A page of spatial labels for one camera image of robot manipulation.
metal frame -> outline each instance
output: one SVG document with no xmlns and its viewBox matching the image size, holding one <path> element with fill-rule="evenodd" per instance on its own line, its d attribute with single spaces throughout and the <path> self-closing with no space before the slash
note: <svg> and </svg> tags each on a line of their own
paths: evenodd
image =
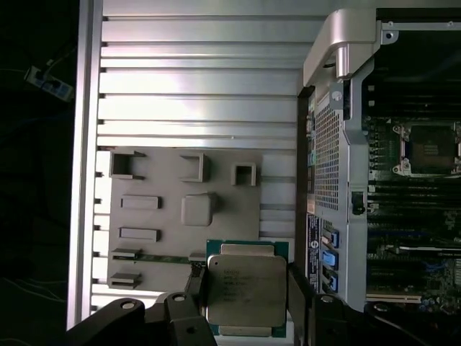
<svg viewBox="0 0 461 346">
<path fill-rule="evenodd" d="M 90 315 L 102 1 L 80 6 L 67 327 Z"/>
</svg>

pcie slot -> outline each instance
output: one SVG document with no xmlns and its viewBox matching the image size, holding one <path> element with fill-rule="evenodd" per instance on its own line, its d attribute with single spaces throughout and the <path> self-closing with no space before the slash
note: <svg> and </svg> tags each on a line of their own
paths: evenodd
<svg viewBox="0 0 461 346">
<path fill-rule="evenodd" d="M 368 293 L 367 301 L 386 301 L 388 303 L 420 304 L 420 295 L 392 294 L 392 293 Z"/>
</svg>

blue sata port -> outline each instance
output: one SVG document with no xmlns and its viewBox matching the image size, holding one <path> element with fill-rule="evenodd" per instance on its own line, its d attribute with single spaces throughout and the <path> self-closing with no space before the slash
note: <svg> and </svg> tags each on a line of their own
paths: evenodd
<svg viewBox="0 0 461 346">
<path fill-rule="evenodd" d="M 333 292 L 338 292 L 338 277 L 336 276 L 335 273 L 331 273 L 330 288 Z"/>
<path fill-rule="evenodd" d="M 322 274 L 328 281 L 329 289 L 334 293 L 338 293 L 338 275 L 333 270 L 329 270 L 325 266 L 322 266 Z"/>
<path fill-rule="evenodd" d="M 337 270 L 338 269 L 338 254 L 333 251 L 323 250 L 322 251 L 322 262 L 325 263 L 326 265 L 329 265 L 333 269 Z"/>
</svg>

gray plastic block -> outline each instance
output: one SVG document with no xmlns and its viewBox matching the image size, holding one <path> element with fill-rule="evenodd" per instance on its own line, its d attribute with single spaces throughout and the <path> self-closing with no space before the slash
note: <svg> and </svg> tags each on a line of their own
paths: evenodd
<svg viewBox="0 0 461 346">
<path fill-rule="evenodd" d="M 142 176 L 133 174 L 133 158 L 143 157 L 144 154 L 137 151 L 111 153 L 109 176 L 113 179 L 144 179 Z"/>
<path fill-rule="evenodd" d="M 140 274 L 127 274 L 117 272 L 109 279 L 111 287 L 132 290 L 140 283 Z"/>
<path fill-rule="evenodd" d="M 159 234 L 160 231 L 157 229 L 129 229 L 121 227 L 119 237 L 124 239 L 157 241 Z"/>
<path fill-rule="evenodd" d="M 112 251 L 111 255 L 113 257 L 126 257 L 135 259 L 141 253 L 140 249 L 121 249 L 116 248 Z"/>
<path fill-rule="evenodd" d="M 215 194 L 186 195 L 181 203 L 181 223 L 185 226 L 207 227 L 213 220 Z"/>
<path fill-rule="evenodd" d="M 233 164 L 230 184 L 256 186 L 256 164 L 254 162 L 236 162 Z"/>
<path fill-rule="evenodd" d="M 210 163 L 203 153 L 183 154 L 181 157 L 189 162 L 188 170 L 191 173 L 181 177 L 183 182 L 206 182 L 210 178 Z"/>
<path fill-rule="evenodd" d="M 117 150 L 122 149 L 145 155 L 142 159 L 133 159 L 131 166 L 132 172 L 145 179 L 112 180 L 109 250 L 139 249 L 142 260 L 129 257 L 117 259 L 110 255 L 107 277 L 118 272 L 139 272 L 142 283 L 137 285 L 137 290 L 184 290 L 190 274 L 187 261 L 189 258 L 204 259 L 204 256 L 196 257 L 194 254 L 205 253 L 208 239 L 258 240 L 261 187 L 257 182 L 262 163 L 260 151 L 175 148 Z M 204 168 L 200 177 L 201 157 Z M 231 184 L 233 165 L 240 162 L 250 164 L 251 177 L 254 176 L 256 186 L 251 186 L 251 180 L 249 184 Z M 159 197 L 161 208 L 124 208 L 126 204 L 122 200 L 126 196 L 145 196 L 148 202 L 152 202 L 149 196 Z M 186 202 L 189 202 L 189 198 L 186 198 L 186 208 L 183 210 L 183 198 L 186 196 L 192 196 L 192 200 L 203 203 L 197 206 L 198 210 L 205 210 L 199 222 L 198 217 L 188 215 L 194 208 L 188 208 L 190 205 Z M 207 196 L 211 201 L 205 202 Z M 188 226 L 185 223 L 202 226 Z M 156 230 L 157 241 L 140 238 L 137 234 L 135 238 L 121 238 L 120 229 Z"/>
<path fill-rule="evenodd" d="M 159 209 L 161 201 L 156 196 L 123 196 L 120 207 L 126 209 Z"/>
<path fill-rule="evenodd" d="M 205 262 L 206 255 L 204 252 L 193 252 L 189 255 L 190 262 Z"/>
</svg>

cpu socket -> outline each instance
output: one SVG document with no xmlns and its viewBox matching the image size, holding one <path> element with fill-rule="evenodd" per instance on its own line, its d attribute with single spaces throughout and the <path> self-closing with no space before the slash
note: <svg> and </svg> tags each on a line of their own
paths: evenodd
<svg viewBox="0 0 461 346">
<path fill-rule="evenodd" d="M 441 177 L 461 172 L 461 123 L 410 122 L 393 126 L 400 136 L 400 164 L 405 177 Z"/>
</svg>

